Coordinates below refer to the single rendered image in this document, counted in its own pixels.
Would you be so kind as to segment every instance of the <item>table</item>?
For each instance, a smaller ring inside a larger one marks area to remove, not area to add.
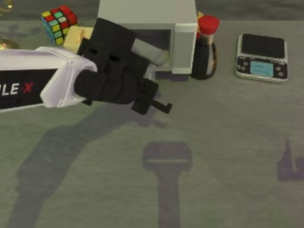
[[[0,35],[7,38],[14,24],[3,22]],[[18,24],[20,33],[43,29],[39,21]],[[170,115],[98,103],[1,114],[0,227],[301,228],[304,179],[292,177],[291,162],[303,169],[303,25],[223,21],[212,79],[159,79],[159,99],[174,105]],[[286,39],[287,84],[234,76],[241,33]],[[43,32],[13,39],[23,48],[51,45]],[[158,153],[166,147],[176,162],[188,161],[178,183],[176,166],[148,170],[147,156],[167,159]],[[282,171],[289,177],[278,178]]]
[[[161,40],[160,48],[167,51],[166,64],[158,71],[191,73],[197,33],[195,0],[100,0],[98,17],[132,29],[142,38],[154,32],[153,39]]]

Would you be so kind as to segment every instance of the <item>red letter x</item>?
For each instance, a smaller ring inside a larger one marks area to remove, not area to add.
[[[23,93],[30,93],[32,91],[32,86],[33,86],[33,83],[32,82],[26,82],[25,83],[25,89],[23,90]]]

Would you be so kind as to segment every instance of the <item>soy sauce bottle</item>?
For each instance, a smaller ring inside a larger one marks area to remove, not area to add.
[[[213,37],[219,27],[219,20],[210,15],[202,16],[198,19],[198,26],[191,77],[206,80],[214,75],[217,68]]]

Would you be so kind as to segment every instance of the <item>brass object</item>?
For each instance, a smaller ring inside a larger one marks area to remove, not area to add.
[[[3,16],[4,12],[11,12],[14,7],[13,0],[4,0],[6,8],[0,7],[0,17]],[[4,39],[0,37],[0,50],[3,49],[18,49],[19,45],[12,40]]]

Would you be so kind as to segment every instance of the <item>red bottle cap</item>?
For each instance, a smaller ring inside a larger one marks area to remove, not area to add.
[[[219,19],[214,16],[206,15],[202,16],[198,20],[199,29],[202,34],[212,35],[219,27]]]

